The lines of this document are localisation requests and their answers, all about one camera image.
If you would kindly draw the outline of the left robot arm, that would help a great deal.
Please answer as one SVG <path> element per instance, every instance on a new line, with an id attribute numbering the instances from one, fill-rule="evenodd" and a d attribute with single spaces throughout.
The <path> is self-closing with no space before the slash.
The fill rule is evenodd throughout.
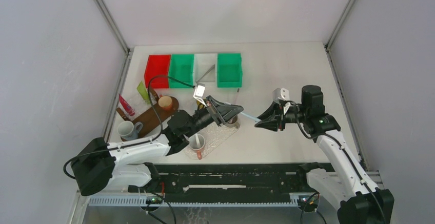
<path id="1" fill-rule="evenodd" d="M 228 123 L 244 108 L 205 99 L 206 107 L 190 115 L 176 111 L 159 135 L 125 142 L 106 143 L 93 139 L 77 156 L 69 160 L 82 196 L 96 194 L 108 186 L 137 186 L 149 192 L 157 190 L 161 179 L 150 162 L 156 157 L 176 154 L 189 145 L 188 139 L 212 123 Z"/>

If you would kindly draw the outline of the grey ceramic mug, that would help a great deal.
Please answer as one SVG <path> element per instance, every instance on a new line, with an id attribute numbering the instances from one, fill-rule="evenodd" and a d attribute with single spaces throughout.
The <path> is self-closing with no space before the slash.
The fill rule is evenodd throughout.
<path id="1" fill-rule="evenodd" d="M 225 126 L 227 126 L 229 128 L 239 129 L 240 128 L 239 117 L 237 115 L 234 116 L 232 119 L 230 119 L 228 122 L 226 122 Z"/>

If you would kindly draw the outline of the green yellow toothpaste tube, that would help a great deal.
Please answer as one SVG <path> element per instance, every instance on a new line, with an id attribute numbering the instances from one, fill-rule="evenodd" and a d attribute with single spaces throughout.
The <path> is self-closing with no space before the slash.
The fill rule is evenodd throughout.
<path id="1" fill-rule="evenodd" d="M 148 89 L 146 88 L 146 86 L 143 82 L 139 82 L 136 90 L 145 103 L 147 103 L 149 105 L 152 104 L 151 91 L 148 91 Z"/>

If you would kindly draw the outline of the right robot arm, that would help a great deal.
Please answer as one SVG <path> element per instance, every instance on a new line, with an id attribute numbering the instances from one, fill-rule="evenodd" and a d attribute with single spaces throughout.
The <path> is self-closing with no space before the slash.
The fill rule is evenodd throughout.
<path id="1" fill-rule="evenodd" d="M 258 116 L 255 126 L 276 132 L 286 124 L 297 124 L 324 152 L 340 181 L 309 163 L 300 166 L 302 174 L 296 177 L 296 184 L 302 191 L 314 189 L 323 196 L 337 211 L 339 223 L 390 223 L 393 194 L 380 189 L 350 152 L 337 120 L 325 111 L 321 87 L 306 85 L 301 92 L 298 104 L 287 89 L 275 89 L 272 104 Z"/>

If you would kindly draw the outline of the red toothpaste tube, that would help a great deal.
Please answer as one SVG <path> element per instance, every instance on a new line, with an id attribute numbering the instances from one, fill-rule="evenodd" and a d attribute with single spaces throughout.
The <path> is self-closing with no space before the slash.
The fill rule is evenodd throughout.
<path id="1" fill-rule="evenodd" d="M 118 94 L 118 99 L 119 99 L 121 106 L 124 108 L 124 110 L 127 112 L 127 114 L 129 116 L 134 116 L 135 115 L 134 109 L 129 105 L 129 103 L 120 94 Z"/>

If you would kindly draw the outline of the clear holder with wooden ends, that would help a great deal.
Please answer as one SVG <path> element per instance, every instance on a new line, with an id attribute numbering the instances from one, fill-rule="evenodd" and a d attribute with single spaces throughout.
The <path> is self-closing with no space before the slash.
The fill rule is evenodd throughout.
<path id="1" fill-rule="evenodd" d="M 143 99 L 140 93 L 135 91 L 133 94 L 130 95 L 122 95 L 122 98 L 130 105 L 130 107 L 134 111 L 134 115 L 131 116 L 128 114 L 128 112 L 124 109 L 122 104 L 118 102 L 116 112 L 123 118 L 124 120 L 131 120 L 133 121 L 137 117 L 139 117 L 141 114 L 143 114 L 148 109 L 151 109 L 151 103 L 153 105 L 156 104 L 156 100 L 154 99 L 154 96 L 151 96 L 150 102 L 148 99 Z"/>

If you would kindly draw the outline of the light blue toothbrush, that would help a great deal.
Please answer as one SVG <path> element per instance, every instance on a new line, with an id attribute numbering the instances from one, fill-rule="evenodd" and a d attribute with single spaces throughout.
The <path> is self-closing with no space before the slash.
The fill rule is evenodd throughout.
<path id="1" fill-rule="evenodd" d="M 257 117 L 254 117 L 252 115 L 249 115 L 249 114 L 247 114 L 245 112 L 241 112 L 240 115 L 245 116 L 246 118 L 253 120 L 255 123 L 258 123 L 258 122 L 261 121 L 261 119 L 259 119 Z"/>

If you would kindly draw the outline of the beige cup orange handle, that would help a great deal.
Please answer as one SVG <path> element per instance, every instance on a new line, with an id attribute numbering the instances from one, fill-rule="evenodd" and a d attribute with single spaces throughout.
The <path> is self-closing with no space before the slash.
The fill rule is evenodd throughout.
<path id="1" fill-rule="evenodd" d="M 167 95 L 165 95 L 165 96 L 161 96 L 159 99 L 158 99 L 158 105 L 159 105 L 159 107 L 161 108 L 161 109 L 163 109 L 163 110 L 165 110 L 165 111 L 169 111 L 169 110 L 171 110 L 172 109 L 172 107 L 173 107 L 173 101 L 172 101 L 172 98 L 170 97 L 170 96 L 167 96 Z"/>

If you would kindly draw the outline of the white blue mug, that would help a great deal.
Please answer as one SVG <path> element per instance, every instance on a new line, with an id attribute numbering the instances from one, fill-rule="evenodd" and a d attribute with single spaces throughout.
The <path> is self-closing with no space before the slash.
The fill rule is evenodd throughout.
<path id="1" fill-rule="evenodd" d="M 131 121 L 123 121 L 118 125 L 117 133 L 125 141 L 135 140 L 138 139 L 142 128 L 143 124 L 141 122 L 134 124 Z"/>

